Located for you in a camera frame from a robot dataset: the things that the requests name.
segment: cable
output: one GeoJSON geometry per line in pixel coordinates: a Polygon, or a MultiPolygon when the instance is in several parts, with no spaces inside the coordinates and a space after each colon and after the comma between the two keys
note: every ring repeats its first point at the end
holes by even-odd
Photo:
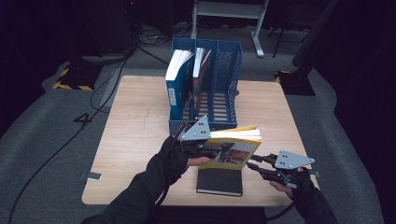
{"type": "Polygon", "coordinates": [[[124,61],[125,59],[129,58],[132,53],[133,52],[130,51],[129,53],[126,53],[122,57],[115,58],[115,59],[103,59],[103,60],[87,60],[87,59],[83,59],[83,60],[85,62],[89,63],[90,65],[93,65],[93,66],[98,66],[98,65],[105,66],[105,65],[109,65],[109,64],[113,64],[113,63],[120,63],[120,62],[124,61]]]}
{"type": "Polygon", "coordinates": [[[129,47],[128,49],[126,49],[126,50],[124,50],[124,51],[121,51],[121,50],[114,50],[114,49],[108,48],[105,44],[102,43],[102,41],[97,37],[96,33],[91,29],[91,26],[89,25],[87,19],[85,19],[85,16],[82,14],[81,10],[79,9],[79,7],[78,7],[76,1],[75,1],[75,0],[72,0],[72,1],[73,1],[74,6],[76,7],[76,9],[77,9],[77,11],[78,11],[79,16],[80,16],[80,17],[82,18],[82,20],[84,21],[85,25],[87,26],[88,30],[89,30],[90,33],[92,34],[93,38],[95,38],[95,40],[98,42],[98,44],[99,44],[100,46],[102,46],[102,48],[104,48],[104,49],[106,49],[106,50],[108,50],[108,51],[110,51],[110,52],[113,52],[113,53],[124,53],[125,51],[131,51],[131,50],[134,50],[134,49],[135,49],[135,41],[133,42],[133,44],[132,44],[131,47],[129,47]]]}
{"type": "Polygon", "coordinates": [[[160,62],[162,62],[162,63],[164,63],[164,64],[166,64],[166,65],[169,65],[169,63],[167,63],[166,61],[160,59],[159,57],[157,57],[157,56],[151,54],[150,52],[146,51],[145,49],[142,49],[142,47],[140,47],[140,46],[137,46],[137,47],[138,47],[140,50],[142,50],[143,52],[145,52],[145,53],[147,53],[148,55],[150,55],[151,57],[154,57],[155,59],[159,60],[160,62]]]}
{"type": "Polygon", "coordinates": [[[139,36],[137,44],[143,47],[158,47],[169,40],[170,38],[166,35],[157,35],[153,30],[145,30],[139,36]]]}
{"type": "MultiPolygon", "coordinates": [[[[170,169],[170,160],[171,160],[171,156],[172,156],[172,150],[174,150],[175,147],[175,143],[177,142],[177,139],[180,137],[181,132],[183,131],[183,129],[186,127],[186,123],[182,122],[181,126],[178,128],[177,133],[175,134],[175,139],[172,142],[172,146],[171,146],[171,150],[169,151],[169,154],[166,156],[166,172],[168,172],[168,169],[170,169]]],[[[161,204],[163,203],[163,200],[166,198],[166,195],[168,193],[169,187],[170,187],[170,179],[169,179],[169,174],[166,174],[166,183],[165,183],[165,188],[163,190],[163,195],[161,196],[160,200],[158,200],[158,202],[155,204],[155,210],[157,210],[161,204]]]]}
{"type": "Polygon", "coordinates": [[[175,34],[175,36],[191,35],[191,33],[186,33],[186,34],[184,34],[184,35],[181,34],[184,30],[186,30],[186,29],[187,29],[189,26],[191,26],[191,25],[192,25],[192,22],[190,22],[189,24],[187,24],[186,26],[184,26],[184,28],[181,29],[180,31],[178,31],[178,32],[175,34]]]}
{"type": "Polygon", "coordinates": [[[94,117],[96,117],[96,115],[102,110],[102,108],[105,106],[105,104],[110,100],[110,98],[111,98],[111,95],[114,93],[114,91],[115,91],[115,89],[117,88],[117,85],[118,85],[118,83],[119,83],[119,81],[120,81],[120,75],[121,75],[121,71],[122,71],[122,68],[123,68],[123,66],[126,64],[126,62],[128,61],[128,58],[127,59],[125,59],[125,61],[123,62],[123,64],[122,64],[122,67],[121,67],[121,69],[120,69],[120,72],[119,72],[119,76],[118,76],[118,78],[117,78],[117,81],[116,81],[116,84],[115,84],[115,86],[114,86],[114,88],[113,88],[113,90],[112,90],[112,92],[110,93],[110,95],[107,97],[107,99],[105,100],[105,102],[101,105],[101,107],[98,109],[98,110],[96,110],[96,112],[91,116],[91,118],[90,119],[88,119],[88,121],[89,122],[85,122],[83,125],[82,125],[82,127],[71,137],[71,138],[69,138],[69,140],[67,140],[66,141],[66,143],[64,143],[57,151],[55,151],[55,153],[53,153],[34,173],[33,173],[33,175],[29,178],[29,180],[24,184],[24,186],[22,187],[22,189],[21,189],[21,191],[18,193],[18,196],[17,196],[17,198],[15,199],[15,201],[14,201],[14,204],[12,204],[12,208],[11,208],[11,211],[9,212],[9,216],[8,216],[8,222],[7,222],[7,224],[11,224],[11,221],[12,221],[12,217],[13,217],[13,215],[14,215],[14,212],[15,212],[15,208],[17,207],[17,204],[18,204],[18,201],[19,201],[19,199],[20,199],[20,197],[22,196],[22,194],[24,193],[24,191],[26,190],[26,188],[29,186],[29,184],[32,182],[32,180],[38,175],[38,173],[40,173],[40,171],[56,156],[56,155],[58,155],[71,141],[73,141],[76,137],[77,137],[77,135],[79,134],[79,133],[81,133],[81,131],[89,124],[89,123],[91,123],[91,121],[92,121],[92,119],[94,118],[94,117]]]}
{"type": "Polygon", "coordinates": [[[104,111],[104,110],[102,110],[101,108],[97,108],[96,106],[94,106],[94,105],[92,104],[92,98],[93,98],[93,96],[96,94],[96,92],[99,91],[99,89],[101,89],[111,78],[114,77],[114,74],[116,73],[116,69],[117,69],[117,67],[118,67],[120,64],[121,64],[121,62],[119,62],[119,64],[116,65],[116,67],[114,68],[113,73],[111,74],[111,76],[110,76],[108,79],[106,79],[106,81],[104,81],[104,82],[92,93],[91,98],[90,98],[90,105],[91,105],[91,107],[92,107],[93,109],[95,109],[95,110],[100,110],[101,112],[103,112],[103,113],[105,113],[105,114],[109,114],[108,111],[104,111]]]}
{"type": "Polygon", "coordinates": [[[288,213],[290,211],[290,209],[297,203],[298,198],[294,199],[291,204],[289,204],[289,206],[287,206],[285,209],[283,209],[280,213],[278,213],[277,215],[273,216],[273,217],[268,217],[266,218],[267,221],[271,221],[271,220],[275,220],[279,217],[282,217],[283,215],[285,215],[286,213],[288,213]]]}

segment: book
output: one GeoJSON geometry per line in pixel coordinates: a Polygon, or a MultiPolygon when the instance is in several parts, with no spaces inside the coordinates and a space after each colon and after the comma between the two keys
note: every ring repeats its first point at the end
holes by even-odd
{"type": "Polygon", "coordinates": [[[197,48],[195,51],[194,67],[192,70],[192,92],[193,92],[193,117],[199,117],[202,102],[202,86],[211,49],[197,48]]]}
{"type": "Polygon", "coordinates": [[[220,148],[224,145],[231,147],[221,151],[215,159],[199,168],[242,170],[262,143],[261,140],[262,136],[256,125],[210,132],[210,139],[204,143],[205,148],[220,148]]]}
{"type": "Polygon", "coordinates": [[[182,120],[183,110],[191,94],[192,55],[189,50],[175,49],[166,70],[165,82],[168,91],[170,117],[182,120]]]}
{"type": "Polygon", "coordinates": [[[228,169],[199,169],[197,193],[242,196],[242,172],[228,169]]]}
{"type": "Polygon", "coordinates": [[[196,192],[242,196],[242,169],[262,143],[256,125],[210,132],[205,148],[222,148],[215,159],[198,169],[196,192]]]}

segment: wooden table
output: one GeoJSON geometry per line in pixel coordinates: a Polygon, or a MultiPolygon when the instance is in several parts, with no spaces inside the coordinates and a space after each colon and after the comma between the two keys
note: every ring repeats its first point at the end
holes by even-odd
{"type": "MultiPolygon", "coordinates": [[[[285,149],[306,155],[302,140],[282,88],[275,82],[239,81],[235,99],[238,126],[257,124],[262,144],[255,154],[278,154],[285,149]]],[[[92,165],[102,174],[88,180],[82,195],[86,204],[109,204],[143,172],[169,135],[169,103],[164,77],[125,76],[121,79],[107,124],[92,165]]],[[[267,163],[261,167],[272,169],[267,163]]],[[[242,171],[242,197],[195,192],[197,167],[171,186],[163,205],[276,206],[290,204],[285,193],[276,191],[259,173],[242,171]]]]}

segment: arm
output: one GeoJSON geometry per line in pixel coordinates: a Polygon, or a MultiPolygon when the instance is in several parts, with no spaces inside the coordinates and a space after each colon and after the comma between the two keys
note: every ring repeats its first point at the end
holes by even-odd
{"type": "Polygon", "coordinates": [[[167,181],[174,184],[189,165],[208,162],[208,158],[189,160],[178,148],[179,142],[176,142],[176,147],[172,148],[173,142],[172,136],[163,142],[160,152],[148,162],[146,171],[136,175],[129,187],[110,203],[101,215],[99,223],[146,223],[167,181]],[[171,169],[170,175],[167,175],[166,158],[171,150],[171,169]]]}
{"type": "Polygon", "coordinates": [[[286,192],[290,198],[297,199],[295,207],[307,224],[338,223],[323,194],[315,188],[306,168],[299,169],[297,189],[291,189],[274,181],[270,184],[279,191],[286,192]]]}

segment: black glove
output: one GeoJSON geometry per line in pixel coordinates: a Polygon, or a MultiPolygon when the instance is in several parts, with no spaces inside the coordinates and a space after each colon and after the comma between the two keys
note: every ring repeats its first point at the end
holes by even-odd
{"type": "Polygon", "coordinates": [[[296,175],[296,186],[297,189],[291,189],[293,193],[293,200],[298,198],[299,200],[304,200],[304,198],[315,189],[315,185],[311,180],[308,169],[302,167],[304,170],[298,172],[296,175]]]}
{"type": "Polygon", "coordinates": [[[166,172],[173,185],[186,172],[189,158],[181,151],[180,142],[173,136],[165,139],[157,155],[166,161],[166,172]]]}

